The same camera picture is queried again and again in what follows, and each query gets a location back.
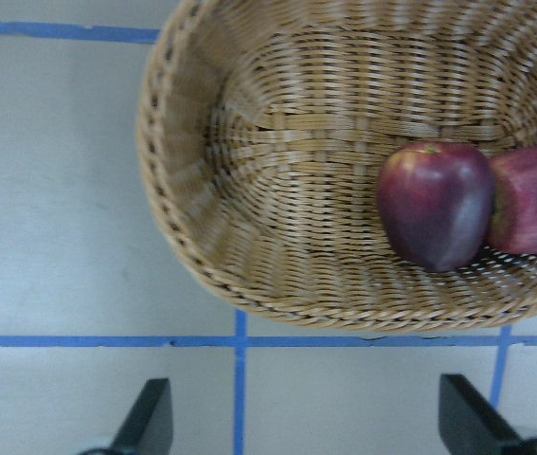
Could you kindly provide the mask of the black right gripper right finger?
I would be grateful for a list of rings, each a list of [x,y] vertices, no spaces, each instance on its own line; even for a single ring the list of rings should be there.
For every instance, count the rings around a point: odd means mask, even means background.
[[[519,434],[462,374],[440,376],[438,429],[453,455],[520,453]]]

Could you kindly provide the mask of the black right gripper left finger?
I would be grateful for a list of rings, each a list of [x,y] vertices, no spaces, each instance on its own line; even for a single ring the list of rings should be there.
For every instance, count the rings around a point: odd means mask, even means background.
[[[109,449],[117,454],[168,455],[172,442],[170,380],[150,379],[137,396]]]

